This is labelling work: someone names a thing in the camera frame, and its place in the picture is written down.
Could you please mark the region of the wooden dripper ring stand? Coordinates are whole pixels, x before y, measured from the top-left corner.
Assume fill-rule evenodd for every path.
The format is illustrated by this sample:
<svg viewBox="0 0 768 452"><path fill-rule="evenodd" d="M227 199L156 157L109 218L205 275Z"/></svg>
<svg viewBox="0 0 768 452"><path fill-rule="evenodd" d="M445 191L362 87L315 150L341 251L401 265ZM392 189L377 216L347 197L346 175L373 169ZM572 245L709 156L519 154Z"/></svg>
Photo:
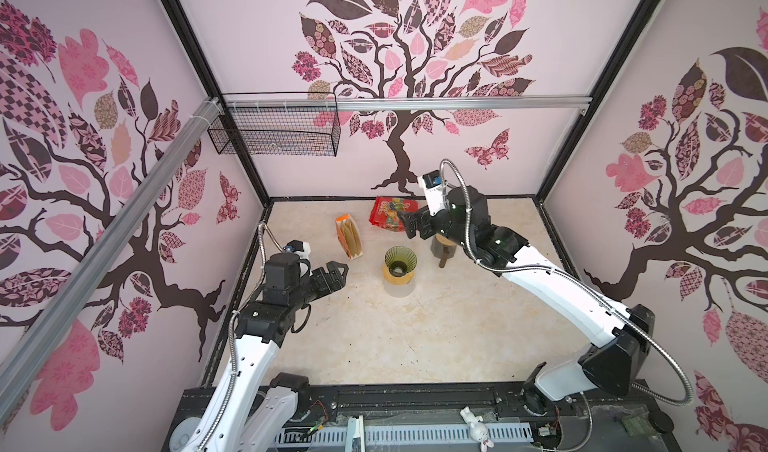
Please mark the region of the wooden dripper ring stand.
<svg viewBox="0 0 768 452"><path fill-rule="evenodd" d="M457 243L456 243L456 242L452 241L451 239L449 239L449 238L447 238L447 237L445 237L445 236L443 236L443 235L441 235L441 234L436 234L436 235L434 236L434 238L435 238L435 239L436 239L436 240L437 240L439 243L441 243L443 246L447 246L447 247L456 247L456 246L457 246Z"/></svg>

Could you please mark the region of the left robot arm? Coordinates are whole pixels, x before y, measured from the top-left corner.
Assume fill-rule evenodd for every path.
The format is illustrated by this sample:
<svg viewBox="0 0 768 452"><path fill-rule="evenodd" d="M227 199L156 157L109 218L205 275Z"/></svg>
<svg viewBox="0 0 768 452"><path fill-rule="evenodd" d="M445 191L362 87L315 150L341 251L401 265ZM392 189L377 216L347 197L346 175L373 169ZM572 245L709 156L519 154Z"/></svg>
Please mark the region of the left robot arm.
<svg viewBox="0 0 768 452"><path fill-rule="evenodd" d="M308 379L282 374L255 406L262 381L295 329L296 314L342 290L349 267L330 261L313 268L304 253L281 252L263 265L257 297L235 314L228 331L229 369L220 378L202 417L173 430L171 451L266 451L305 401Z"/></svg>

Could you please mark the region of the green glass dripper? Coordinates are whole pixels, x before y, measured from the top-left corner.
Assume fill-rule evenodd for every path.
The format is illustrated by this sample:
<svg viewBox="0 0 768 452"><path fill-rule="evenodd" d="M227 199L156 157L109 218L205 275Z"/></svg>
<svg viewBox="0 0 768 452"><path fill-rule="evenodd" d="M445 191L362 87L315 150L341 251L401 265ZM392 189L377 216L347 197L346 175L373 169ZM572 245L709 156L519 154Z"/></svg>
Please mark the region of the green glass dripper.
<svg viewBox="0 0 768 452"><path fill-rule="evenodd" d="M416 253L405 246L394 246L384 255L384 264L390 270L398 270L400 274L415 271L418 265Z"/></svg>

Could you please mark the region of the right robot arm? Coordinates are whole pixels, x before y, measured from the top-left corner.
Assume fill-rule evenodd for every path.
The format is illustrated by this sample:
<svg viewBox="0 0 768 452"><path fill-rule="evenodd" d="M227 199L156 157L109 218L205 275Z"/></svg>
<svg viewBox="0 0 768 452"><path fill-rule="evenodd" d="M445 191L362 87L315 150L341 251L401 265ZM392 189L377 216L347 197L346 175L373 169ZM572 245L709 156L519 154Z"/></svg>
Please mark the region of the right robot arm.
<svg viewBox="0 0 768 452"><path fill-rule="evenodd" d="M433 214L427 206L400 211L398 219L410 238L426 240L441 235L466 251L495 275L526 289L568 319L588 339L580 356L558 365L536 366L521 392L529 409L543 408L565 397L593 389L613 396L629 394L651 346L627 323L653 332L654 315L643 307L628 308L611 299L602 305L582 283L544 257L528 240L491 222L487 198L468 188L471 215L465 213L460 189L448 193L449 202Z"/></svg>

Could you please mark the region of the coffee filter paper box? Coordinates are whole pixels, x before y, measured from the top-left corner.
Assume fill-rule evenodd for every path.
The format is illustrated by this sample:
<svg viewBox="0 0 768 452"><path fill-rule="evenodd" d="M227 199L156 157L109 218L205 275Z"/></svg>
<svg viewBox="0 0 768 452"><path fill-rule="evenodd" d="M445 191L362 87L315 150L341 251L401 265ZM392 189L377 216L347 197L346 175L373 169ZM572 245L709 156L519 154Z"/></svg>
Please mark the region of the coffee filter paper box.
<svg viewBox="0 0 768 452"><path fill-rule="evenodd" d="M358 227L350 214L337 217L335 226L338 240L349 259L363 255L363 248Z"/></svg>

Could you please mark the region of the grey glass pitcher wooden handle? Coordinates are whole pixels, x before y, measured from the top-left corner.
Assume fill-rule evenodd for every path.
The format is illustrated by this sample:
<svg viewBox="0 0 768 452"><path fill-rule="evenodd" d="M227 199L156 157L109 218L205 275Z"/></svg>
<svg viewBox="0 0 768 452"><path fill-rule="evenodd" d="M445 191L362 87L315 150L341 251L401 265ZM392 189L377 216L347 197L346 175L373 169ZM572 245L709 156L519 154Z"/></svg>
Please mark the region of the grey glass pitcher wooden handle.
<svg viewBox="0 0 768 452"><path fill-rule="evenodd" d="M435 237L431 243L430 250L433 256L438 260L438 267L443 269L448 260L454 257L457 245L451 241L448 241L447 243L442 242Z"/></svg>

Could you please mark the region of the frosted white glass pitcher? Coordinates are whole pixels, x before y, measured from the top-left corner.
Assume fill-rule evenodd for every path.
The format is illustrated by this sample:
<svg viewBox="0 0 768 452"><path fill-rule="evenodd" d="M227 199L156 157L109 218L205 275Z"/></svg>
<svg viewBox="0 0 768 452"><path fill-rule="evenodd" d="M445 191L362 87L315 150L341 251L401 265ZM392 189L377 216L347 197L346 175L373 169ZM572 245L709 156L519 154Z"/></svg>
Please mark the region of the frosted white glass pitcher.
<svg viewBox="0 0 768 452"><path fill-rule="evenodd" d="M416 283L411 281L407 284L392 284L384 282L385 292L394 298L405 298L414 292Z"/></svg>

